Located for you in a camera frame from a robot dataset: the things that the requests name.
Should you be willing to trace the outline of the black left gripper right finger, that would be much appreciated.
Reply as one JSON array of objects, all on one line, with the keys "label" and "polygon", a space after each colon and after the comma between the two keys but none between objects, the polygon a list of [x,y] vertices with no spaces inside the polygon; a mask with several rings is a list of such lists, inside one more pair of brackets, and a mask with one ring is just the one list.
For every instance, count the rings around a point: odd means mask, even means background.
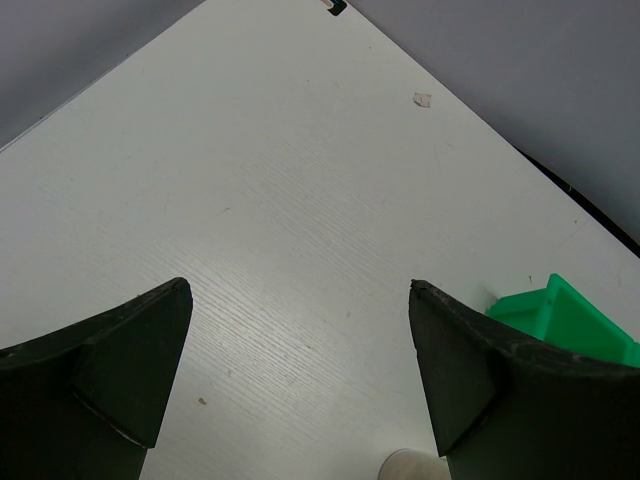
[{"label": "black left gripper right finger", "polygon": [[635,479],[639,372],[537,340],[424,280],[409,321],[455,479]]}]

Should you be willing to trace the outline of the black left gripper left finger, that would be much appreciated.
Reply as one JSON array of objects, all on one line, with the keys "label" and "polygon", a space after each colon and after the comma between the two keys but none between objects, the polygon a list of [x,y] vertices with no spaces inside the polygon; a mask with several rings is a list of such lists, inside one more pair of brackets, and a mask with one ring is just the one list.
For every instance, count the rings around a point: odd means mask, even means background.
[{"label": "black left gripper left finger", "polygon": [[1,352],[4,479],[137,479],[156,446],[192,315],[174,278]]}]

